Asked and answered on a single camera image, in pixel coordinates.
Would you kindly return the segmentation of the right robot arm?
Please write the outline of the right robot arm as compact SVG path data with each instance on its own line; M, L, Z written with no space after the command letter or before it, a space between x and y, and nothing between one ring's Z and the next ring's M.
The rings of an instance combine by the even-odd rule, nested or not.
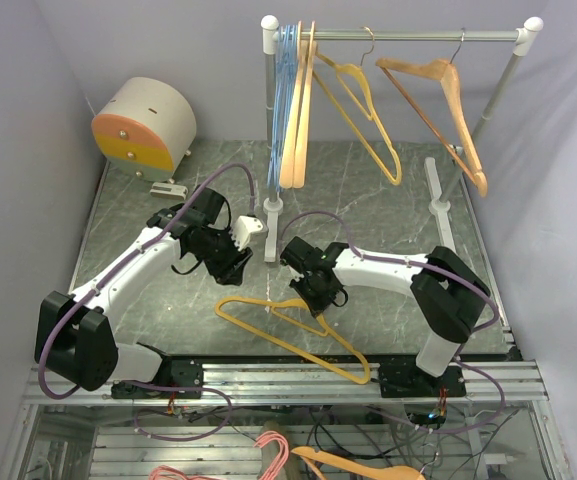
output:
M380 254L333 242L322 250L296 236L280 262L293 272L290 287L312 315L348 300L349 287L394 292L416 301L429 329L414 359L397 361L379 375L386 398L429 397L446 387L452 395L459 369L450 362L467 343L490 295L487 285L448 247L427 254Z

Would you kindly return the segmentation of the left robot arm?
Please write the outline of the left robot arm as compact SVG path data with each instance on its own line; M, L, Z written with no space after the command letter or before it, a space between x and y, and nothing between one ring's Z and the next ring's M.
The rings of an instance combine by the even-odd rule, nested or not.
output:
M192 201L154 213L130 247L92 280L70 293L51 292L40 306L35 360L47 371L95 391L110 381L136 381L160 397L174 381L177 355L140 343L123 344L114 326L165 269L190 254L219 285L239 286L252 256L249 243L264 231L252 214L215 227L226 198L207 188Z

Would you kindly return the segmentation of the beige plastic hanger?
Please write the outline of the beige plastic hanger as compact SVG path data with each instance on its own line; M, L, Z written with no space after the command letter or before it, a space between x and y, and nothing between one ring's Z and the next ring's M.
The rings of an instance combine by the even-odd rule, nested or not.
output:
M297 136L301 109L302 85L306 65L306 54L302 46L302 22L287 26L284 30L286 61L282 75L283 85L283 147L279 185L290 189L296 185Z
M295 189L302 188L305 184L312 96L312 79L314 73L314 56L316 53L316 42L314 39L315 25L315 21L312 21L308 34L308 40L301 39L302 46L304 47L304 50L307 52L307 54L302 85L301 109L299 117L300 122L297 136L297 163L295 170L296 185L293 187Z

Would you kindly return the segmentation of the brown wooden hanger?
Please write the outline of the brown wooden hanger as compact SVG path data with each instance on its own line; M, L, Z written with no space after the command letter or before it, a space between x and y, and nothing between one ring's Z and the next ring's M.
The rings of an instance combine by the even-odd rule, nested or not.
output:
M461 81L459 72L454 65L454 58L464 43L465 35L466 31L462 30L459 46L450 59L437 58L427 64L414 64L399 59L380 57L376 60L375 65L384 73L391 84L399 91L419 118L439 140L440 144L448 151L460 171L464 173L476 187L478 193L482 197L485 197L488 194L488 180L475 147L473 136L470 133L465 119L462 107ZM425 80L432 80L440 85L454 127L461 141L460 147L466 157L465 160L461 158L457 153L456 147L448 142L428 115L422 110L418 102L413 99L401 82L393 75L394 72Z

